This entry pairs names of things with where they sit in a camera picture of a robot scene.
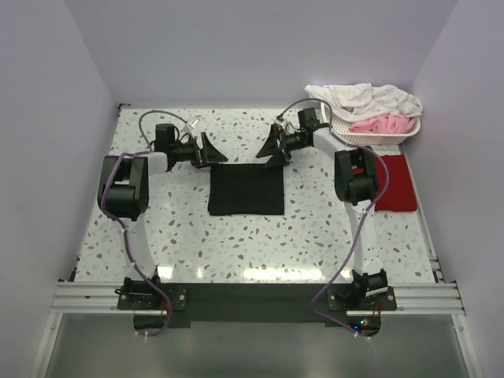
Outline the black t shirt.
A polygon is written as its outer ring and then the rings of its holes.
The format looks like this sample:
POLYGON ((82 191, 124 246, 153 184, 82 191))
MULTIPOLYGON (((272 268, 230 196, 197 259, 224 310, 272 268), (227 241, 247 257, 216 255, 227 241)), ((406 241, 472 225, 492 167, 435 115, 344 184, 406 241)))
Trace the black t shirt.
POLYGON ((208 211, 212 216, 283 215, 284 168, 264 164, 214 165, 208 211))

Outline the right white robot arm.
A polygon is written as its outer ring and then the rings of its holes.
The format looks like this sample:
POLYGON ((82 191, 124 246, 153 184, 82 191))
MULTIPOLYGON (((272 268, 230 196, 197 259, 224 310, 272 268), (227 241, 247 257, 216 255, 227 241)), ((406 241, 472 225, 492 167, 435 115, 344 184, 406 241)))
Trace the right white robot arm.
POLYGON ((291 123, 278 116, 256 157, 267 157, 269 168, 285 166, 293 151, 314 147, 333 160, 335 193, 345 206, 353 238, 349 252, 354 258, 352 282, 345 301, 349 306, 369 309, 388 290, 377 246, 375 208, 388 188, 389 177, 380 187, 376 163, 382 160, 369 147, 349 145, 336 137, 314 108, 298 111, 298 123, 298 129, 289 133, 291 123))

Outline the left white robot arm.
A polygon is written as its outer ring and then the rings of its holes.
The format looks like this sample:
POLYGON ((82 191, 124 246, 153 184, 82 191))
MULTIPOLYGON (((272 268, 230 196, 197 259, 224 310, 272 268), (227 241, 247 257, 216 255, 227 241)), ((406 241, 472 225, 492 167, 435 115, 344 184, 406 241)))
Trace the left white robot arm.
POLYGON ((173 124, 158 124, 149 147, 148 151, 103 158, 97 203, 102 213, 117 224, 123 242, 128 273, 120 295, 128 297, 132 285, 137 284, 136 301, 146 309, 154 309, 162 302, 163 290, 146 235, 150 178, 170 172, 181 162, 202 169, 228 159, 205 132, 200 136, 189 134, 184 142, 173 124))

